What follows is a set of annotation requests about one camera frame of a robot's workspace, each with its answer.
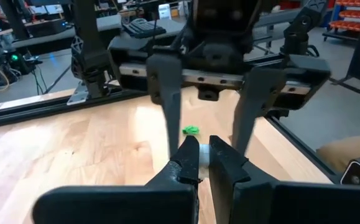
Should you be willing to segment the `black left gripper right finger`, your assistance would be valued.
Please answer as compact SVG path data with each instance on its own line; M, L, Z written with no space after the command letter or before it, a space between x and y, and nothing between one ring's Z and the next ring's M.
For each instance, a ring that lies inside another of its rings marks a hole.
M209 145L217 223L360 224L360 184L281 181L218 136Z

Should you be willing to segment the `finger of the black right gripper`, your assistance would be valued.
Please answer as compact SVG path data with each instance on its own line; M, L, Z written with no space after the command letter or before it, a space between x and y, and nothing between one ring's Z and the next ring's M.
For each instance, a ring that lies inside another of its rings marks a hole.
M264 116L285 86L286 73L282 69L253 68L239 92L234 110L232 147L245 155L256 118Z
M153 54L147 59L147 89L151 101L163 109L168 148L177 153L180 125L182 63L174 55Z

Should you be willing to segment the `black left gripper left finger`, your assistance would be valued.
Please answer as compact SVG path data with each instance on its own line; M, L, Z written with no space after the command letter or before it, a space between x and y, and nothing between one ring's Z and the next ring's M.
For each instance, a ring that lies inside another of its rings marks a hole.
M66 186L41 195L34 223L184 224L198 222L200 146L187 136L177 153L145 185Z

